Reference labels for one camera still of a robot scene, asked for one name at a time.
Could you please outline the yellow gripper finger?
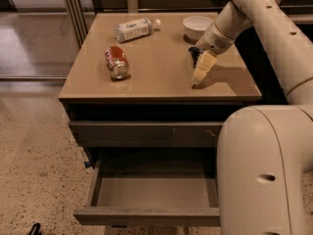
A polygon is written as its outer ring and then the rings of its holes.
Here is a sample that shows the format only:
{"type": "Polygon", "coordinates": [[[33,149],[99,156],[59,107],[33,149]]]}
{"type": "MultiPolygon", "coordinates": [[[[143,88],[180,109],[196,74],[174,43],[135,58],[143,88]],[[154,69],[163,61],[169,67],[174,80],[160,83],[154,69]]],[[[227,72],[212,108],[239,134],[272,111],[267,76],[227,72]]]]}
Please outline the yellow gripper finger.
{"type": "Polygon", "coordinates": [[[217,55],[210,51],[206,50],[199,55],[196,62],[196,67],[193,72],[192,81],[195,85],[202,83],[208,72],[213,68],[217,62],[217,55]]]}

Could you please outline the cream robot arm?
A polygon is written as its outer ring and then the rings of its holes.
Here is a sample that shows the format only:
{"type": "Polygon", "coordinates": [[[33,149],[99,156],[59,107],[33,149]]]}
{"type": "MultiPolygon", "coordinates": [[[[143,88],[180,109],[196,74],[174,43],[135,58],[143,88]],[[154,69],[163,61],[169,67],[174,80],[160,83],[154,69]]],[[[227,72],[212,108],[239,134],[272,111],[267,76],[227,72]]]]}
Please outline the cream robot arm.
{"type": "Polygon", "coordinates": [[[313,42],[280,9],[280,0],[230,0],[198,41],[224,53],[254,27],[284,105],[231,114],[217,145],[222,235],[307,235],[302,175],[313,167],[313,42]]]}

